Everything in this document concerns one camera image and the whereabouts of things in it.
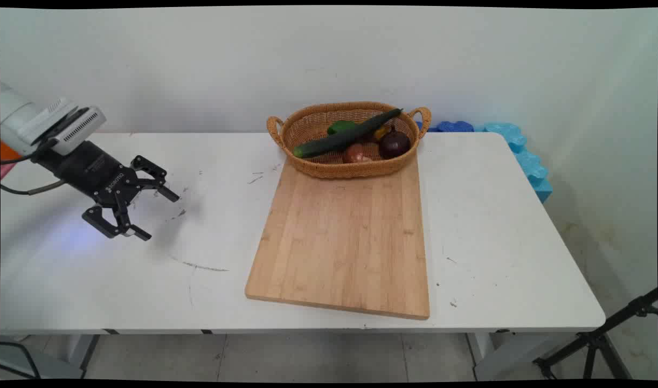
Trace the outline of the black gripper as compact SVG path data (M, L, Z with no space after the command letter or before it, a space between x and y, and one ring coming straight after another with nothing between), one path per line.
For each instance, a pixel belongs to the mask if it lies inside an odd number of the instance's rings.
M139 192L152 190L171 202L180 199L166 187L167 172L159 165L141 155L131 161L131 167L123 165L92 142L80 143L67 155L46 150L37 157L37 164L95 202L82 214L82 219L109 239L119 235L143 241L151 239L151 234L129 218L128 206ZM137 172L151 178L139 178ZM115 224L103 217L103 209L112 211Z

